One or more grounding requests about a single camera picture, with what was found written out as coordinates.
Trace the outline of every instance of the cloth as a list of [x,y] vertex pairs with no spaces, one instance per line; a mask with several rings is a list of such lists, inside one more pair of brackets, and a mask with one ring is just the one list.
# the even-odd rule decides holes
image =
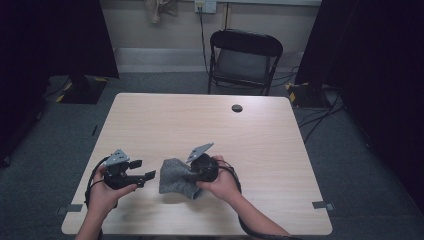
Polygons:
[[196,185],[196,173],[179,159],[166,159],[160,169],[159,193],[181,193],[189,199],[199,197],[202,189]]
[[176,0],[146,0],[147,15],[152,23],[158,23],[159,15],[166,13],[177,16]]

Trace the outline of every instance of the forearm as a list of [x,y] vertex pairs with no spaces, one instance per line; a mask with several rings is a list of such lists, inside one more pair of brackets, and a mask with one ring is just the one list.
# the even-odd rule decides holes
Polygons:
[[104,219],[104,217],[88,212],[75,239],[96,240],[99,236]]
[[290,234],[255,208],[241,194],[234,194],[226,202],[251,230],[270,235],[290,236]]

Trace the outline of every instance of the person's left hand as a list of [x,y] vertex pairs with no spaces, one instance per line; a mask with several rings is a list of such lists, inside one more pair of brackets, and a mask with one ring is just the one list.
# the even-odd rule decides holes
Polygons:
[[[96,171],[93,183],[103,180],[106,166],[101,165]],[[115,207],[118,199],[137,189],[137,184],[131,184],[124,188],[113,190],[104,182],[99,182],[91,188],[88,213],[105,219],[108,213]]]

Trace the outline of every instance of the wooden table top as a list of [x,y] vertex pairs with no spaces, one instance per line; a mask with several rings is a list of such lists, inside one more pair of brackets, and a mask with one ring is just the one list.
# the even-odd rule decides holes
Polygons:
[[[232,111],[234,104],[243,111]],[[263,96],[121,93],[108,114],[72,204],[83,204],[91,171],[104,157],[122,149],[142,159],[141,175],[156,178],[119,200],[103,224],[104,234],[245,235],[225,202],[204,191],[196,200],[178,193],[159,194],[159,170],[165,159],[185,161],[194,147],[214,142],[207,153],[223,155],[236,170],[243,195],[293,235],[328,235],[322,196],[286,98]],[[76,234],[81,212],[67,213],[65,234]]]

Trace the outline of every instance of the chair backrest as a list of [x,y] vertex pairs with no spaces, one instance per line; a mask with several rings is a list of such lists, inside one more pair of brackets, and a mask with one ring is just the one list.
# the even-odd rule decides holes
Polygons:
[[276,38],[253,32],[235,29],[220,30],[212,34],[210,39],[212,52],[214,47],[269,57],[279,58],[283,53],[283,45]]

